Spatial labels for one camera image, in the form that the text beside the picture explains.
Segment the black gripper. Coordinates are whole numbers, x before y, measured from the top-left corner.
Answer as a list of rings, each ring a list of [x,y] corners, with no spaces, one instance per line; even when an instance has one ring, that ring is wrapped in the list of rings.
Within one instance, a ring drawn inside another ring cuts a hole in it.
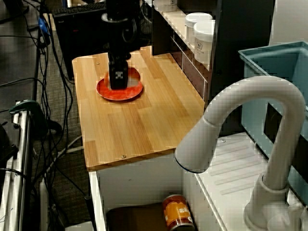
[[[127,29],[131,35],[129,18],[113,20],[108,18],[107,13],[102,15],[102,20],[108,29],[108,58],[109,58],[109,80],[112,90],[122,90],[128,86],[128,63],[130,58],[127,45],[130,40],[124,35]]]

